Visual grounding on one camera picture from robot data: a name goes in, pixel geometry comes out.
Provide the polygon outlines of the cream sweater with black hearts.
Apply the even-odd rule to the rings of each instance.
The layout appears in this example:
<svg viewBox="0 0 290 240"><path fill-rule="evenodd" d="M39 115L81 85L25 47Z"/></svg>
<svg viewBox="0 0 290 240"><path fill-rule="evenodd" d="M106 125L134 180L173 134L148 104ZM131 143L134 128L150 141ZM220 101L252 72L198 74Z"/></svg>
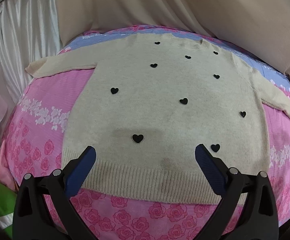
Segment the cream sweater with black hearts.
<svg viewBox="0 0 290 240"><path fill-rule="evenodd" d="M32 62L35 78L93 74L65 126L62 164L92 146L83 188L162 203L217 204L194 157L199 144L228 166L269 168L264 105L290 118L290 99L232 52L206 40L136 33Z"/></svg>

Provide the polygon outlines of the pink cloth at bedside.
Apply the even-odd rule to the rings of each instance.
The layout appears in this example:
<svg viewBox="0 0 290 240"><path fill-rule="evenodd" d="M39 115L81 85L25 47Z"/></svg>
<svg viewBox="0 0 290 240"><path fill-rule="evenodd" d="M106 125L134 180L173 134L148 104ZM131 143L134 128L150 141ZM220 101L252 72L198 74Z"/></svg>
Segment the pink cloth at bedside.
<svg viewBox="0 0 290 240"><path fill-rule="evenodd" d="M16 181L14 180L4 154L5 145L2 144L0 148L0 183L11 189L12 191L17 191Z"/></svg>

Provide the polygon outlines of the white satin curtain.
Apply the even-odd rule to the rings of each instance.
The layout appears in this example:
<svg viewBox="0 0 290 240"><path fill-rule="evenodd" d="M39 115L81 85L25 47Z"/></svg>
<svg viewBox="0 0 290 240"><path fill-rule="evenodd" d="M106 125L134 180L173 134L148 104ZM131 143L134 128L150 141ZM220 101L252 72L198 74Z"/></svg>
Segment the white satin curtain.
<svg viewBox="0 0 290 240"><path fill-rule="evenodd" d="M56 0L0 0L0 133L32 78L32 61L61 49Z"/></svg>

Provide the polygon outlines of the beige curtain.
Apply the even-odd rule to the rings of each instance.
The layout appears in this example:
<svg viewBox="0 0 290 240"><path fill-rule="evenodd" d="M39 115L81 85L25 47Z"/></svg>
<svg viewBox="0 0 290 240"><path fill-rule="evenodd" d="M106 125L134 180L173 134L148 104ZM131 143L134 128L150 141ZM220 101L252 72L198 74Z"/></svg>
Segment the beige curtain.
<svg viewBox="0 0 290 240"><path fill-rule="evenodd" d="M60 38L152 24L216 37L290 78L290 0L56 0Z"/></svg>

